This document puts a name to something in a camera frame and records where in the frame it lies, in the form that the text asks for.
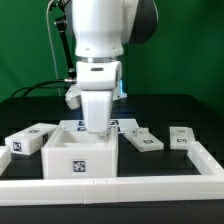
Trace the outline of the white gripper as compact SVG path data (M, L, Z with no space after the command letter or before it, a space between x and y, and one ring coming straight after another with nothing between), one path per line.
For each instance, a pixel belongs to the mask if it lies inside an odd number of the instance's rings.
M122 75L121 63L119 61L109 63L79 61L76 69L86 128L90 133L100 133L98 134L100 139L106 139L113 92Z

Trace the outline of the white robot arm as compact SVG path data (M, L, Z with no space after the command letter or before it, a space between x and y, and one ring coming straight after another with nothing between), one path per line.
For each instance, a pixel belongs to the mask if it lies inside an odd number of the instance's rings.
M122 77L118 57L125 44L143 44L154 34L156 4L154 0L70 0L65 15L76 40L77 86L86 128L105 133L113 93Z

